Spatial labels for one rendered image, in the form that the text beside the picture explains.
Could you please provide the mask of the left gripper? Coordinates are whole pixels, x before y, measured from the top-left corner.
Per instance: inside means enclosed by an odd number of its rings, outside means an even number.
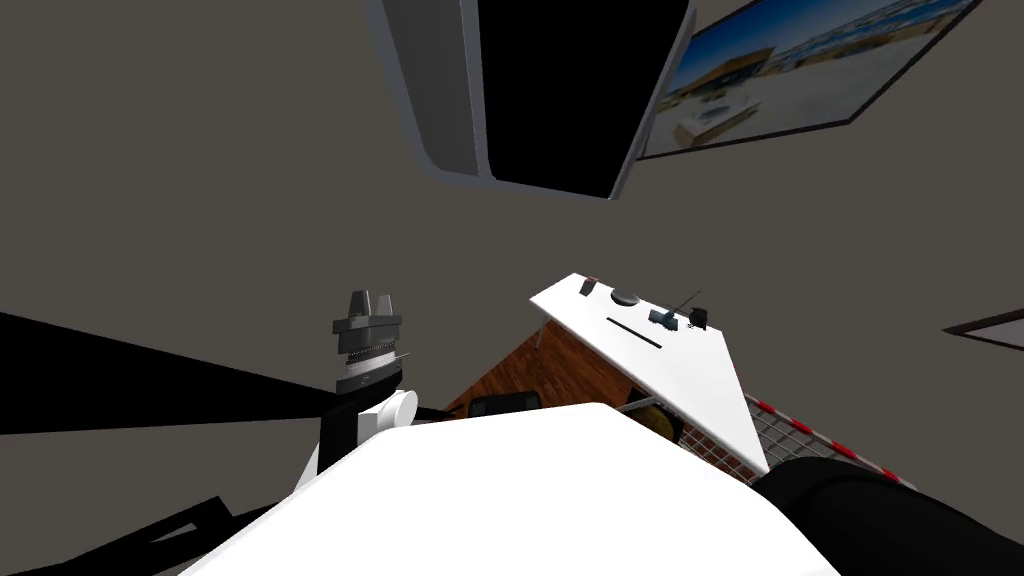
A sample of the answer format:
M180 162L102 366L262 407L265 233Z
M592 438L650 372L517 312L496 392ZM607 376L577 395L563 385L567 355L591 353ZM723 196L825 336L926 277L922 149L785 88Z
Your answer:
M394 315L390 295L378 297L375 315L372 315L369 292L353 291L347 317L332 324L332 333L338 337L339 354L373 357L395 351L403 319Z

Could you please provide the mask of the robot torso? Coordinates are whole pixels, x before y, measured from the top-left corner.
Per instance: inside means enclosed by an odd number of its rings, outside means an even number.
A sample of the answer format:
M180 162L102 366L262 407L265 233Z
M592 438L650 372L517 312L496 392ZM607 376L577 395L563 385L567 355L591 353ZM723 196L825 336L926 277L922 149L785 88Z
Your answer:
M181 576L839 576L743 483L588 403L382 431Z

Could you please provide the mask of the grey framed dark window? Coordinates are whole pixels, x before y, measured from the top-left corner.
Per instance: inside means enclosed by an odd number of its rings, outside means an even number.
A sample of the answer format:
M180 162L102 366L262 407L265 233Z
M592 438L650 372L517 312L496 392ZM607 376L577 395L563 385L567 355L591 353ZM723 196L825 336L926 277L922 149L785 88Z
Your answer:
M611 200L684 54L696 0L362 0L423 169Z

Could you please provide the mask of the white table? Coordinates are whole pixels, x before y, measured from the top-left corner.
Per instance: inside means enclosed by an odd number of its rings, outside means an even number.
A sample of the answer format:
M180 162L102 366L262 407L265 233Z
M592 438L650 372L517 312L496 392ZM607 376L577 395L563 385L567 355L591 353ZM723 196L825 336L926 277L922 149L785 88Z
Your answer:
M666 310L642 299L625 306L614 288L595 282L581 294L586 277L573 273L531 296L531 303L694 425L758 475L769 470L721 331L691 328L681 313L669 330L650 320Z

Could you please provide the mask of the framed landscape picture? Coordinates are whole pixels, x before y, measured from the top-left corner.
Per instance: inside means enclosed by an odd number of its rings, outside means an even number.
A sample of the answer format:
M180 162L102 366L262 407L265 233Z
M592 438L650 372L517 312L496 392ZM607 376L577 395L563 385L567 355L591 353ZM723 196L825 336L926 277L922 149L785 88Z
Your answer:
M852 122L982 0L752 0L696 33L643 159Z

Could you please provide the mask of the dark framed grey picture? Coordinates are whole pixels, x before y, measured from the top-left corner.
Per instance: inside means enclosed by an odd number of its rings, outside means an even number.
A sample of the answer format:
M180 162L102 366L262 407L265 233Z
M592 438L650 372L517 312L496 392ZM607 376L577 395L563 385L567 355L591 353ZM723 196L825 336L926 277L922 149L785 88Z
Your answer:
M1024 351L1024 308L948 327L944 332L1004 348Z

